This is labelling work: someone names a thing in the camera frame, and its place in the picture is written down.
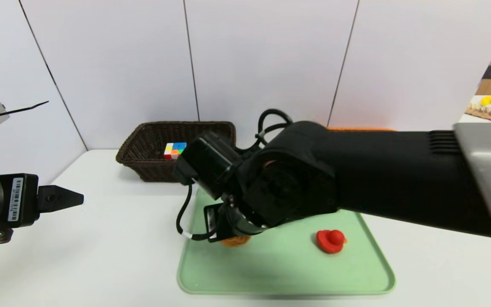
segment red rubber duck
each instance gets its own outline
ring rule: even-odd
[[[344,248],[344,243],[347,243],[346,237],[339,230],[318,231],[316,240],[319,247],[326,253],[340,252]]]

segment black cable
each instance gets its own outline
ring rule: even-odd
[[[186,231],[183,231],[183,228],[181,227],[181,218],[183,217],[183,213],[185,213],[185,209],[189,205],[189,201],[191,200],[192,195],[193,195],[193,186],[189,185],[189,192],[187,193],[187,198],[185,199],[185,202],[183,203],[181,210],[177,214],[177,220],[176,220],[177,232],[195,241],[206,240],[216,233],[217,229],[219,228],[219,225],[221,224],[222,218],[220,218],[219,221],[217,221],[215,227],[213,227],[213,229],[210,232],[202,233],[202,234],[191,234]]]
[[[288,124],[293,124],[293,120],[289,115],[287,115],[284,111],[278,109],[268,109],[261,113],[259,116],[259,122],[257,123],[257,132],[261,132],[263,130],[263,124],[265,124],[265,118],[270,114],[279,115],[283,120]]]
[[[285,123],[284,124],[275,124],[275,125],[269,126],[266,129],[263,129],[263,126],[265,124],[265,118],[271,114],[280,116],[285,121]],[[241,148],[234,147],[234,149],[240,155],[243,155],[248,151],[255,151],[259,148],[259,145],[261,143],[263,143],[263,145],[268,144],[268,142],[265,140],[265,137],[264,137],[265,134],[267,134],[268,132],[274,131],[276,129],[286,128],[290,124],[293,124],[293,120],[284,111],[281,111],[278,109],[265,110],[263,113],[261,113],[261,116],[259,116],[259,122],[257,123],[257,134],[255,134],[255,138],[257,138],[257,141],[255,141],[255,143],[253,145],[251,145],[249,148],[241,149]]]
[[[14,110],[14,111],[3,112],[3,113],[0,113],[0,116],[12,114],[12,113],[18,113],[18,112],[22,112],[22,111],[27,111],[27,110],[31,110],[31,109],[35,109],[36,107],[39,107],[39,105],[43,105],[43,104],[45,104],[47,102],[49,102],[49,101],[37,103],[36,105],[33,105],[32,107],[24,107],[23,109],[18,109],[18,110]]]

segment orange object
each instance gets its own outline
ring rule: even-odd
[[[221,243],[226,247],[237,247],[244,245],[251,239],[250,235],[242,235],[239,237],[230,237],[229,239],[221,240]]]
[[[339,230],[322,230],[316,233],[316,241],[321,249],[326,253],[341,252],[347,239]]]
[[[388,128],[368,128],[368,127],[327,127],[327,129],[332,131],[397,131]]]

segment rubik's cube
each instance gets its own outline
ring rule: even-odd
[[[164,159],[177,159],[185,147],[187,147],[187,143],[185,142],[169,142],[166,144],[166,149],[164,150]]]

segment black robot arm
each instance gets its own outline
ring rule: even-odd
[[[238,152],[207,134],[177,161],[181,183],[223,200],[205,208],[210,236],[196,237],[256,235],[339,209],[491,237],[490,214],[452,131],[333,132],[296,122],[265,148]]]

